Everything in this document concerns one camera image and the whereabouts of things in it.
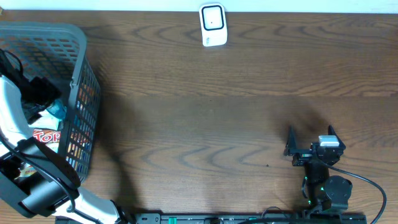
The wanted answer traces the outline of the light blue wet wipes pack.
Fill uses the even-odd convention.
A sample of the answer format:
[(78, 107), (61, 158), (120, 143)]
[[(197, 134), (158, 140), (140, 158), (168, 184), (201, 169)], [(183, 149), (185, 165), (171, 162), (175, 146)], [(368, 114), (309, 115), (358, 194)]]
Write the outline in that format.
[(62, 123), (61, 119), (56, 118), (47, 110), (41, 111), (39, 115), (40, 118), (30, 124), (30, 128), (58, 130)]

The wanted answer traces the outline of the blue mouthwash bottle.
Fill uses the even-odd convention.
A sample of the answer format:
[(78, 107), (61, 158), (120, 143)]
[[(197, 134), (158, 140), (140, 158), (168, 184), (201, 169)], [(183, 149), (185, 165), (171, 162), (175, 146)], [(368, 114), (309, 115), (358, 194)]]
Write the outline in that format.
[(49, 114), (59, 120), (64, 120), (66, 118), (67, 108), (63, 105), (63, 102), (60, 99), (53, 101), (46, 110)]

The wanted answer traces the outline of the yellow snack bag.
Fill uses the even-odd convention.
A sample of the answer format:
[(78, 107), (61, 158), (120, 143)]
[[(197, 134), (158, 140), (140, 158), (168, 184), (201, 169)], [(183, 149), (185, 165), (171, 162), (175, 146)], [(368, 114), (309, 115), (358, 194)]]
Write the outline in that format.
[[(55, 143), (47, 144), (47, 147), (49, 147), (51, 150), (53, 150), (56, 153), (58, 152), (58, 144), (55, 144)], [(35, 170), (35, 168), (32, 165), (27, 164), (26, 162), (23, 162), (19, 168), (19, 175), (16, 177), (16, 179), (30, 177), (33, 174), (35, 174), (36, 172), (37, 171)]]

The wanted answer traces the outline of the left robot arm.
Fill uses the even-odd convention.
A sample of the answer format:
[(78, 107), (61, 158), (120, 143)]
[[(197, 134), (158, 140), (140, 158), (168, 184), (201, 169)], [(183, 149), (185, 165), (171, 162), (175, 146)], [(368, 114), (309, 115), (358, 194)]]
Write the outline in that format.
[(134, 223), (121, 207), (81, 186), (80, 162), (69, 163), (34, 137), (23, 112), (33, 103), (32, 116), (60, 95), (46, 78), (28, 81), (23, 66), (15, 68), (1, 51), (1, 199), (21, 215), (67, 217), (79, 223)]

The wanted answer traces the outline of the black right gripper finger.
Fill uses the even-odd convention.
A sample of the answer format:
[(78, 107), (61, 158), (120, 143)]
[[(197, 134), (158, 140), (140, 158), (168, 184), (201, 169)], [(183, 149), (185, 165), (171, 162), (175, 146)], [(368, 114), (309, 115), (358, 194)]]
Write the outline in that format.
[(343, 143), (343, 141), (338, 137), (337, 133), (335, 132), (334, 128), (332, 125), (328, 126), (328, 134), (335, 136), (337, 141), (339, 142), (339, 147), (345, 147), (345, 144)]
[(297, 150), (297, 144), (295, 140), (294, 129), (292, 126), (289, 126), (288, 138), (284, 151), (296, 151), (296, 150)]

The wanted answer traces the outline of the red Top chocolate bar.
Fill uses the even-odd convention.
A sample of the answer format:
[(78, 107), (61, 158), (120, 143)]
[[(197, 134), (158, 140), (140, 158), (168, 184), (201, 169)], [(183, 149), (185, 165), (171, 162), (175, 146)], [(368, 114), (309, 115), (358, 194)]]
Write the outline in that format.
[(49, 144), (49, 143), (59, 143), (61, 138), (61, 131), (51, 130), (51, 129), (34, 129), (33, 137), (38, 141)]

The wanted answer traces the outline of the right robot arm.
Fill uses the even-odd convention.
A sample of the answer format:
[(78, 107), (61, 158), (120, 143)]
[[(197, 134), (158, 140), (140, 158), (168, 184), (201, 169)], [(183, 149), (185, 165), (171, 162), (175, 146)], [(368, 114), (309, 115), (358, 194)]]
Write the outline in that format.
[(319, 136), (318, 141), (311, 143), (307, 149), (297, 146), (293, 127), (289, 128), (284, 156), (292, 157), (293, 166), (305, 169), (302, 194), (310, 206), (302, 212), (303, 217), (338, 217), (348, 209), (352, 182), (329, 173), (345, 149), (346, 146), (332, 126), (328, 127), (327, 135)]

